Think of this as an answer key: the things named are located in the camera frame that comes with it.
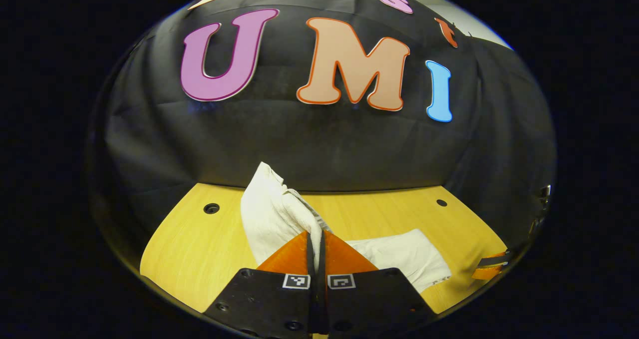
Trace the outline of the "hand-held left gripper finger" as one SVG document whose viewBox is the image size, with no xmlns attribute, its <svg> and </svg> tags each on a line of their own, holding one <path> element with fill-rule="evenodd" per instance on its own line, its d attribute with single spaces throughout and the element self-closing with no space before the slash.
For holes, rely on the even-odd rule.
<svg viewBox="0 0 639 339">
<path fill-rule="evenodd" d="M 241 268 L 205 316 L 256 338 L 310 338 L 314 251 L 303 232 L 276 251 L 276 271 Z"/>
<path fill-rule="evenodd" d="M 398 268 L 373 264 L 338 238 L 323 232 L 319 274 L 331 338 L 397 338 L 429 325 L 437 314 Z"/>
</svg>

